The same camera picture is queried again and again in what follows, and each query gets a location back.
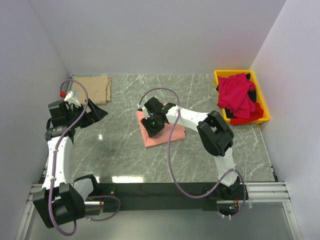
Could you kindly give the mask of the pink t shirt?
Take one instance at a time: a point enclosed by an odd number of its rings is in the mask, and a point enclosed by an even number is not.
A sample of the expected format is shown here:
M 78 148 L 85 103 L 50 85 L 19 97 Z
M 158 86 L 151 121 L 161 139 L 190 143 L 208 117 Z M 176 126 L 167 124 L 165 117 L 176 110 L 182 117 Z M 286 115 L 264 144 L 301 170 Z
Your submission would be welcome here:
M 168 142 L 169 134 L 170 134 L 170 131 L 172 130 L 173 124 L 165 124 L 164 129 L 160 133 L 156 134 L 154 137 L 149 137 L 147 130 L 144 128 L 143 124 L 141 123 L 141 120 L 144 118 L 143 112 L 137 110 L 136 117 L 137 117 L 138 125 L 140 128 L 142 140 L 146 148 L 158 146 Z M 186 129 L 182 125 L 177 124 L 173 130 L 170 141 L 174 142 L 178 140 L 183 140 L 185 138 L 186 138 Z

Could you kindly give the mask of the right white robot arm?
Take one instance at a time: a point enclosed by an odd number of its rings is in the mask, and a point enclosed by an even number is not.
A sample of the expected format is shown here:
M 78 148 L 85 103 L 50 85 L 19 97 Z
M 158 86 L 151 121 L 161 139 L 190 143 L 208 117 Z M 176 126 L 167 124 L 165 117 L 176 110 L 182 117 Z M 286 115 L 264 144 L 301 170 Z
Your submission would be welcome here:
M 197 132 L 204 149 L 213 156 L 218 171 L 219 183 L 213 192 L 226 200 L 237 194 L 241 181 L 233 159 L 234 133 L 220 113 L 192 111 L 171 102 L 162 104 L 155 97 L 138 111 L 142 113 L 140 122 L 151 138 L 163 132 L 166 125 L 175 123 Z

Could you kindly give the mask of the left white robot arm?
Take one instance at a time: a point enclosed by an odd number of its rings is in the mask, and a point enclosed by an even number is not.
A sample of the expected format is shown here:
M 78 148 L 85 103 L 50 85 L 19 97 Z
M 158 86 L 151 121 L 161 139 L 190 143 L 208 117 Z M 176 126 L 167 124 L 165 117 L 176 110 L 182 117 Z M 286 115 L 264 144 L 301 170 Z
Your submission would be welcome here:
M 45 140 L 48 146 L 48 166 L 41 191 L 33 196 L 33 204 L 45 226 L 54 228 L 84 218 L 85 201 L 94 201 L 100 195 L 97 180 L 92 174 L 71 180 L 70 159 L 76 128 L 86 128 L 97 123 L 108 112 L 90 99 L 76 105 L 59 100 L 48 105 Z

